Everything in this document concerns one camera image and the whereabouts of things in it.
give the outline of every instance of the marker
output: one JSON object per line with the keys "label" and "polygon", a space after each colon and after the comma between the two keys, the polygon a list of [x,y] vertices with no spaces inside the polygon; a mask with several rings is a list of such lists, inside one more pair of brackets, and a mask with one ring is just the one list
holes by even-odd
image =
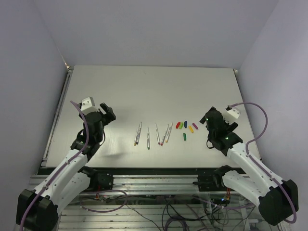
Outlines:
{"label": "marker", "polygon": [[167,132],[168,132],[168,128],[169,128],[169,125],[167,126],[167,130],[165,131],[165,135],[163,136],[163,139],[162,141],[160,142],[160,145],[163,146],[164,144],[164,141],[165,141],[165,138],[166,138],[166,135],[167,135]]}
{"label": "marker", "polygon": [[137,128],[137,130],[136,130],[136,137],[135,137],[135,141],[134,141],[134,146],[136,146],[136,140],[137,140],[137,136],[138,136],[138,129],[139,128]]}
{"label": "marker", "polygon": [[193,129],[191,126],[188,126],[189,130],[193,133]]}
{"label": "marker", "polygon": [[193,126],[198,130],[198,127],[197,127],[197,125],[195,124],[195,123],[192,123],[193,124]]}
{"label": "marker", "polygon": [[137,139],[136,139],[136,144],[139,143],[140,134],[141,134],[141,128],[142,128],[142,122],[140,122],[140,125],[139,125],[138,135],[137,135]]}
{"label": "marker", "polygon": [[159,139],[159,132],[158,132],[157,123],[155,123],[155,125],[156,125],[156,137],[157,137],[157,142],[158,142],[158,145],[160,145],[160,139]]}
{"label": "marker", "polygon": [[148,150],[150,150],[150,129],[148,127]]}
{"label": "marker", "polygon": [[169,140],[169,137],[170,137],[170,134],[171,134],[171,130],[172,130],[172,126],[173,126],[173,123],[171,123],[171,126],[169,127],[168,134],[167,134],[167,137],[166,137],[166,143],[168,143],[168,140]]}

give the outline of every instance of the white wall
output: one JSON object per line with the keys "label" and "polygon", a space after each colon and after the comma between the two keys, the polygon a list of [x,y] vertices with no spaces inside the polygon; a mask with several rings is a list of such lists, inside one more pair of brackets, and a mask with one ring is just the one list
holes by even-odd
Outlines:
{"label": "white wall", "polygon": [[278,0],[36,0],[69,65],[238,69]]}
{"label": "white wall", "polygon": [[66,66],[32,0],[0,7],[1,230],[13,230],[17,199],[46,147]]}
{"label": "white wall", "polygon": [[[257,142],[265,163],[299,187],[295,231],[307,230],[308,214],[308,1],[280,0],[239,71],[246,101],[262,105],[269,128]],[[248,107],[255,134],[264,116]]]}

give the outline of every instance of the robotic arm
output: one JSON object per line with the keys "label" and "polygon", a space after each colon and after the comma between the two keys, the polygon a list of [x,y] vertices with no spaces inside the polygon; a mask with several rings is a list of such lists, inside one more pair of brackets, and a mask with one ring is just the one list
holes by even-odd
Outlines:
{"label": "robotic arm", "polygon": [[97,109],[91,97],[85,98],[79,104],[85,116],[89,130],[88,145],[79,155],[74,157],[86,143],[85,124],[74,140],[71,150],[61,164],[34,190],[24,190],[18,198],[16,223],[21,224],[22,218],[34,201],[26,215],[24,227],[33,231],[51,231],[63,209],[82,191],[96,189],[98,185],[108,190],[112,185],[112,177],[108,174],[97,173],[85,164],[94,156],[105,139],[104,126],[116,119],[111,107],[101,103],[105,114]]}
{"label": "robotic arm", "polygon": [[[227,111],[229,117],[231,115],[238,118],[239,113],[234,113],[234,111],[237,112],[236,110],[228,107]],[[294,213],[291,203],[295,211],[298,211],[297,185],[292,180],[284,181],[250,152],[246,153],[243,140],[233,132],[238,125],[229,124],[228,120],[215,107],[212,107],[200,122],[202,124],[206,122],[209,132],[207,142],[212,143],[211,148],[216,148],[237,163],[249,179],[238,174],[230,166],[222,166],[215,170],[214,182],[217,186],[226,186],[243,195],[258,207],[265,221],[271,225],[277,225]],[[291,203],[281,187],[291,199]]]}

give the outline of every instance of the white table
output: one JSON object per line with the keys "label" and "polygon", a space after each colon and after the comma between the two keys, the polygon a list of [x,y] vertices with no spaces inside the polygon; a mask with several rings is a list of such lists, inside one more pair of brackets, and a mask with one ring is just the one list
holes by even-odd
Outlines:
{"label": "white table", "polygon": [[[210,168],[238,167],[220,151],[207,149],[207,130],[201,117],[216,107],[225,111],[228,104],[242,101],[232,69],[146,66],[75,66],[63,107],[48,151],[47,167],[57,166],[82,129],[82,120],[70,100],[77,103],[92,96],[97,106],[112,107],[116,120],[105,127],[106,141],[87,164],[90,167]],[[253,133],[246,110],[237,120],[235,132],[244,140]],[[175,129],[178,122],[195,123],[199,130]],[[136,129],[142,121],[139,145],[134,146]],[[158,146],[160,137],[173,122],[170,140]],[[151,148],[147,150],[147,127]],[[255,143],[250,150],[259,157]]]}

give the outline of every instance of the wall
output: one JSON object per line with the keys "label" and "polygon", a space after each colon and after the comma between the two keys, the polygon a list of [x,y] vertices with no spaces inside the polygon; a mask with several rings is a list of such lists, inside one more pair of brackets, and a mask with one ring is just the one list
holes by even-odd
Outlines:
{"label": "wall", "polygon": [[32,0],[0,7],[1,230],[13,230],[17,199],[41,161],[66,66]]}
{"label": "wall", "polygon": [[238,69],[278,0],[36,0],[69,65]]}
{"label": "wall", "polygon": [[[262,105],[269,128],[257,142],[264,162],[299,187],[295,231],[306,230],[308,214],[308,1],[280,0],[240,68],[244,100]],[[264,117],[248,107],[255,134]]]}

